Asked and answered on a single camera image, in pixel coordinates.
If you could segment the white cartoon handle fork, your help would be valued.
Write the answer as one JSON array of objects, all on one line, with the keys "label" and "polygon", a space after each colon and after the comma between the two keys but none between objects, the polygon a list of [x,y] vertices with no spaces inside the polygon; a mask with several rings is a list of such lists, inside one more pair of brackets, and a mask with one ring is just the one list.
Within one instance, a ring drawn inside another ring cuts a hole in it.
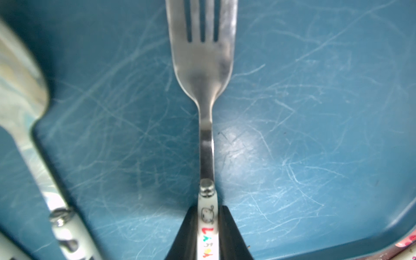
[{"label": "white cartoon handle fork", "polygon": [[212,109],[231,78],[237,10],[237,1],[205,1],[205,21],[202,22],[199,1],[190,1],[190,24],[187,25],[184,1],[166,1],[174,72],[199,114],[198,260],[221,257]]}]

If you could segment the cow pattern handle fork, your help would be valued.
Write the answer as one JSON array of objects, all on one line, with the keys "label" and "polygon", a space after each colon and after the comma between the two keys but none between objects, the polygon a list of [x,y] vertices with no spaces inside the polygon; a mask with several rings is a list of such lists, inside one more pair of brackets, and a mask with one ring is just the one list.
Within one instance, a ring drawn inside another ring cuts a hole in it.
[{"label": "cow pattern handle fork", "polygon": [[1,260],[31,260],[22,249],[2,233],[0,244]]}]

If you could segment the cow pattern handle spoon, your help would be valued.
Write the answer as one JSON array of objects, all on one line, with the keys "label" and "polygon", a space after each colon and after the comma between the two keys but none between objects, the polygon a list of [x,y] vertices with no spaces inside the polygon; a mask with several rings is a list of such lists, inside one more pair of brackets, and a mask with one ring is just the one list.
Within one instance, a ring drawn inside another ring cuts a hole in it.
[{"label": "cow pattern handle spoon", "polygon": [[49,90],[32,52],[1,22],[1,127],[13,138],[49,209],[49,221],[67,260],[101,260],[77,211],[67,202],[38,151],[33,128],[49,105]]}]

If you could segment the pink strawberry handle spoon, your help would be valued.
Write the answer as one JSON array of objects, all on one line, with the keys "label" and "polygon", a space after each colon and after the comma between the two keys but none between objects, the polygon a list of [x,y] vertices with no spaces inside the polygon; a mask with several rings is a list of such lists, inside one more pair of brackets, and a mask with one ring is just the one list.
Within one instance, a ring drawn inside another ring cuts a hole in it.
[{"label": "pink strawberry handle spoon", "polygon": [[396,244],[402,251],[390,257],[390,260],[415,260],[416,259],[416,231],[411,232],[406,238]]}]

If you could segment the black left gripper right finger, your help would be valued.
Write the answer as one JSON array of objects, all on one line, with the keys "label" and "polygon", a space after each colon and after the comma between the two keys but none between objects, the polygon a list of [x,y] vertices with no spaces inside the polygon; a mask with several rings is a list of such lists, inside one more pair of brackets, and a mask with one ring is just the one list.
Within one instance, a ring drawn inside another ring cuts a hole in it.
[{"label": "black left gripper right finger", "polygon": [[219,207],[221,260],[254,260],[227,206]]}]

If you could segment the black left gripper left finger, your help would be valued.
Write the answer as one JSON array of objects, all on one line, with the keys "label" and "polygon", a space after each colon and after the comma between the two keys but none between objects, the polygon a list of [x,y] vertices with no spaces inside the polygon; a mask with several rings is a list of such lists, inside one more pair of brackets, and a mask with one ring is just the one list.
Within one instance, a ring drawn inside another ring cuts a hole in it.
[{"label": "black left gripper left finger", "polygon": [[197,206],[189,208],[165,260],[195,260],[197,253]]}]

